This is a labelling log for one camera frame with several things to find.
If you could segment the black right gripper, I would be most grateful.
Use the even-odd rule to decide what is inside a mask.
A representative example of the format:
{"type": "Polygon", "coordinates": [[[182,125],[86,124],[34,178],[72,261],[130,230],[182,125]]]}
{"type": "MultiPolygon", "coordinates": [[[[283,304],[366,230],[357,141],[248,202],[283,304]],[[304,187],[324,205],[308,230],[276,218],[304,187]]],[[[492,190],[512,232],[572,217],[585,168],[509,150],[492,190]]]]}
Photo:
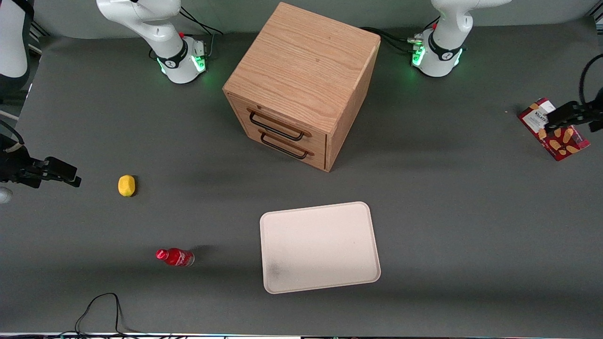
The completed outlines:
{"type": "MultiPolygon", "coordinates": [[[[25,146],[13,150],[18,143],[2,136],[0,151],[0,182],[21,183],[37,189],[42,181],[42,162],[31,157],[25,146]]],[[[44,180],[66,183],[72,187],[80,187],[81,178],[77,176],[77,168],[55,157],[44,160],[44,180]]]]}

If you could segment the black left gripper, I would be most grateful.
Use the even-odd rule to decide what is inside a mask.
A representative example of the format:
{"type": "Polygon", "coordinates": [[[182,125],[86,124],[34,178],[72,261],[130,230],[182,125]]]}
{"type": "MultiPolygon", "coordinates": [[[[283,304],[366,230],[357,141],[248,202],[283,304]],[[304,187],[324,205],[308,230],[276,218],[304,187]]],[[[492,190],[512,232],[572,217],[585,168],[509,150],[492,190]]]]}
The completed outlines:
{"type": "Polygon", "coordinates": [[[600,89],[595,98],[586,105],[570,101],[547,114],[547,119],[545,131],[555,131],[581,124],[588,124],[591,133],[601,131],[603,129],[603,89],[600,89]],[[590,114],[591,121],[588,119],[587,112],[590,114]]]}

